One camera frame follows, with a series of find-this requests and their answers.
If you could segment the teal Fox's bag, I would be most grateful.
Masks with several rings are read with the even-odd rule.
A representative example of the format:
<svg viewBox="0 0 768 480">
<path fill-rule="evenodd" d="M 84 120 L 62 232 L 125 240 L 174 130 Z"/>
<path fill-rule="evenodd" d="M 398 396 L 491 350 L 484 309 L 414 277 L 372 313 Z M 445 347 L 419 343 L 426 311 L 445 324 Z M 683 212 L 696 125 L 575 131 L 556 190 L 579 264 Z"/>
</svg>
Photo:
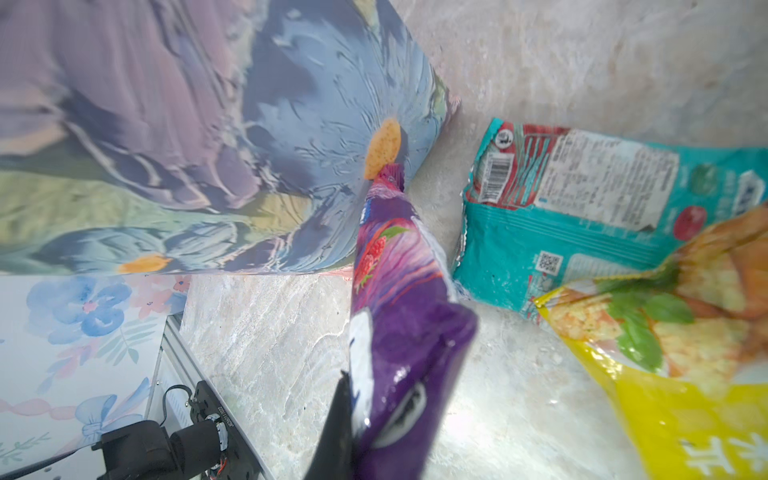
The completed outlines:
<svg viewBox="0 0 768 480">
<path fill-rule="evenodd" d="M 767 197 L 763 148 L 664 146 L 493 119 L 463 192 L 453 276 L 537 318 L 561 285 L 650 270 Z"/>
</svg>

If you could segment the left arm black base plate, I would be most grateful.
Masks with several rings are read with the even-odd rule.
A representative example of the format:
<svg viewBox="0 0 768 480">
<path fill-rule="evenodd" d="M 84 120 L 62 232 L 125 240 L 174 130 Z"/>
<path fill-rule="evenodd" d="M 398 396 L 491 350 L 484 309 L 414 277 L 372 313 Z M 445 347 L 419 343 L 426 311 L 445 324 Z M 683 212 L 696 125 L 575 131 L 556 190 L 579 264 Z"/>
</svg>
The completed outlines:
<svg viewBox="0 0 768 480">
<path fill-rule="evenodd" d="M 218 455 L 200 474 L 201 479 L 274 479 L 234 414 L 208 381 L 199 381 L 193 390 L 190 419 L 194 425 L 211 424 L 216 429 L 216 441 L 209 427 L 204 430 L 204 452 L 216 449 Z"/>
</svg>

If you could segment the yellow snack bag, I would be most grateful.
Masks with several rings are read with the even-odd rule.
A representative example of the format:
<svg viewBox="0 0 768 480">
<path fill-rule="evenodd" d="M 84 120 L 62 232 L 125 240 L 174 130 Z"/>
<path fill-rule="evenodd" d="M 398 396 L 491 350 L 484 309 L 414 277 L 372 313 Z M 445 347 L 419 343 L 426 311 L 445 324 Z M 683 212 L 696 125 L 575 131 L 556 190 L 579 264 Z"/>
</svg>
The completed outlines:
<svg viewBox="0 0 768 480">
<path fill-rule="evenodd" d="M 652 479 L 767 475 L 767 207 L 658 268 L 568 283 L 539 314 L 607 394 Z"/>
</svg>

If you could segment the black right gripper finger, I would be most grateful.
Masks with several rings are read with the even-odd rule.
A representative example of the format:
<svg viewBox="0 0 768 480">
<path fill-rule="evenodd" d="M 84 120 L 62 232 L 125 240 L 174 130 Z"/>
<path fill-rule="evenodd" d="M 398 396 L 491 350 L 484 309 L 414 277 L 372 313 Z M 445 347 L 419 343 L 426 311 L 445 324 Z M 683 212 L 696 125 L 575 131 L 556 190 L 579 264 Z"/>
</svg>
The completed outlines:
<svg viewBox="0 0 768 480">
<path fill-rule="evenodd" d="M 352 478 L 353 435 L 350 378 L 342 371 L 304 480 Z"/>
</svg>

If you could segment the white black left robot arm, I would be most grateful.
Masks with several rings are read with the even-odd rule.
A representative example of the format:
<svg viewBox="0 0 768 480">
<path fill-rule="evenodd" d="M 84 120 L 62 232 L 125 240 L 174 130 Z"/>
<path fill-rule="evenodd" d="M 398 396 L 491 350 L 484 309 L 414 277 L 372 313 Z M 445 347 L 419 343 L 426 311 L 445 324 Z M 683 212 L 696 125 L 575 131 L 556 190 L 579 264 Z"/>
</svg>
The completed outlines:
<svg viewBox="0 0 768 480">
<path fill-rule="evenodd" d="M 229 432 L 218 416 L 169 433 L 153 420 L 108 432 L 91 449 L 104 460 L 103 479 L 193 479 L 220 467 Z"/>
</svg>

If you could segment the floral paper gift bag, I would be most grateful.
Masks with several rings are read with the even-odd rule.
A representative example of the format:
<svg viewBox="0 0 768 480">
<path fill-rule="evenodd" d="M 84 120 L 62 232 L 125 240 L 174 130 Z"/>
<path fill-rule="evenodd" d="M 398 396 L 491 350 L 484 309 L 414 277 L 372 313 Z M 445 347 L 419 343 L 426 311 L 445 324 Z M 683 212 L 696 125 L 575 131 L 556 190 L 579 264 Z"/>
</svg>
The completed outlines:
<svg viewBox="0 0 768 480">
<path fill-rule="evenodd" d="M 5 1 L 5 275 L 349 263 L 459 105 L 387 1 Z"/>
</svg>

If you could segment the purple Fox's bag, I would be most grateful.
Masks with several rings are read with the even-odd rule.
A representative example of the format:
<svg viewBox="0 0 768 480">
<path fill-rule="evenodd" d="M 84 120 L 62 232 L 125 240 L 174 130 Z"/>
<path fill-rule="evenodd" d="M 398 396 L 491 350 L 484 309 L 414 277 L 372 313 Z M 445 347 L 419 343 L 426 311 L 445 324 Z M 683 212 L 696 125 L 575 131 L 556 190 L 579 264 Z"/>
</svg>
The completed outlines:
<svg viewBox="0 0 768 480">
<path fill-rule="evenodd" d="M 350 312 L 355 479 L 418 479 L 478 326 L 389 164 L 366 195 Z"/>
</svg>

